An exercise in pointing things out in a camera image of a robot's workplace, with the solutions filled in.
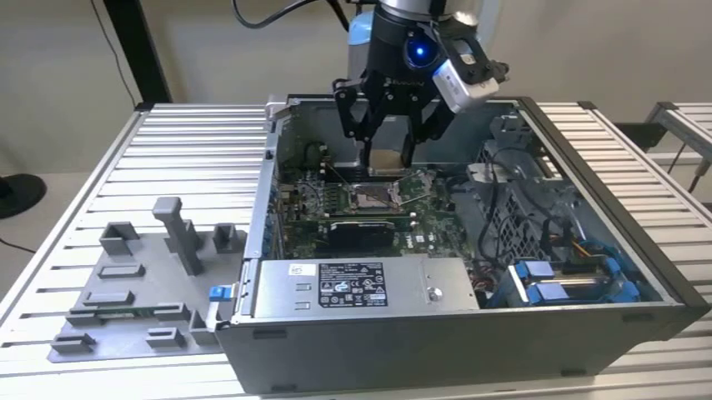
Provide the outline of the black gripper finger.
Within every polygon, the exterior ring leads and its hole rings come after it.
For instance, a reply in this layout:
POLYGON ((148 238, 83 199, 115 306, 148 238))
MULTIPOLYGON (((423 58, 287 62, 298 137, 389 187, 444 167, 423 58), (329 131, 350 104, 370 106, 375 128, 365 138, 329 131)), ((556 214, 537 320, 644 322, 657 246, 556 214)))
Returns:
POLYGON ((333 96, 343 128, 343 136, 362 142, 361 165, 370 165, 373 138, 389 111, 389 87, 381 77, 363 77, 357 80, 338 78, 333 82, 333 96), (357 120, 353 107, 357 100, 366 100, 362 119, 357 120))
POLYGON ((427 140, 438 140, 454 120, 456 114, 444 100, 437 102, 429 117, 422 119, 425 107, 425 104, 417 104, 409 110, 409 127, 401 151, 401 161, 405 167, 411 166, 415 147, 427 140))

